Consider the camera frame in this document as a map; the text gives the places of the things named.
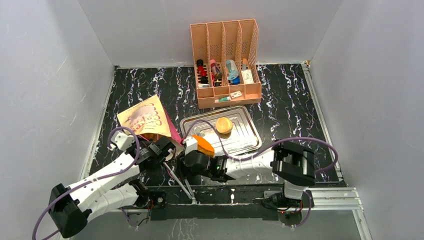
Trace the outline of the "orange fake bread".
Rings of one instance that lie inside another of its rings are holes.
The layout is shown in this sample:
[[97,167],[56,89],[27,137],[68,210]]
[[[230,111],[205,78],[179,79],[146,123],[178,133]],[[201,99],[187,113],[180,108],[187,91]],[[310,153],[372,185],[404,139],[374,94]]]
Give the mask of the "orange fake bread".
[[215,123],[215,128],[220,134],[229,134],[233,126],[233,122],[227,117],[220,117]]
[[192,135],[192,137],[197,141],[197,150],[199,152],[209,157],[215,156],[215,149],[207,140],[198,135]]

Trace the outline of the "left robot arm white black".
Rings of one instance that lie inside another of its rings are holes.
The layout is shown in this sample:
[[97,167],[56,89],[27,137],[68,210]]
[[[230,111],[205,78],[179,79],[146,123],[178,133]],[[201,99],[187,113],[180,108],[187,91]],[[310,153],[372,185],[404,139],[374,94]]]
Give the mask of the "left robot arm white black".
[[83,180],[51,190],[48,214],[61,236],[70,238],[81,232],[93,219],[115,209],[134,206],[152,210],[166,207],[167,194],[149,190],[141,181],[120,183],[146,170],[159,168],[173,154],[175,145],[165,136],[156,142],[142,141],[118,132],[111,138],[112,147],[122,150],[112,163]]

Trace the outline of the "metal tongs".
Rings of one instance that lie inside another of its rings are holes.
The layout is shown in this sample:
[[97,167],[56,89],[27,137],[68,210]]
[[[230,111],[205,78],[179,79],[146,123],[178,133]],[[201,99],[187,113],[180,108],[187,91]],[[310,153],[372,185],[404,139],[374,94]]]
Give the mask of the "metal tongs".
[[163,165],[167,169],[170,176],[178,183],[178,185],[181,187],[181,189],[185,192],[187,197],[191,199],[192,204],[196,205],[198,203],[196,196],[194,194],[194,191],[192,190],[189,182],[187,179],[184,180],[184,183],[177,177],[177,175],[172,171],[172,169],[169,167],[169,165],[164,162]]

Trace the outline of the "silver metal tray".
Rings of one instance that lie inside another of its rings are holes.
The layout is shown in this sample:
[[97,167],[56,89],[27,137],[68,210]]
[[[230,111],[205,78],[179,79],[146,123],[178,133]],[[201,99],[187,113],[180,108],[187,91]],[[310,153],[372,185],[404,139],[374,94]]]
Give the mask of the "silver metal tray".
[[[233,123],[231,132],[216,134],[207,121],[213,126],[219,118],[228,118]],[[197,135],[208,141],[215,150],[216,156],[223,156],[225,150],[230,155],[240,155],[255,151],[262,146],[262,140],[254,122],[243,105],[221,108],[190,117],[180,122],[182,135]]]

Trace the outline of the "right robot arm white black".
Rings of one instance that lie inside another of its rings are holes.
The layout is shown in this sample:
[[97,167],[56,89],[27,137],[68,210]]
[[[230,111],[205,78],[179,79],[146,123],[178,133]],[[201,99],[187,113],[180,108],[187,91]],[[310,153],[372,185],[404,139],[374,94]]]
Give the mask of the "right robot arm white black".
[[316,182],[315,153],[290,141],[276,144],[260,154],[231,158],[191,150],[180,154],[177,162],[185,177],[203,176],[220,183],[268,172],[277,175],[283,179],[283,189],[264,197],[261,204],[268,209],[301,208],[303,192]]

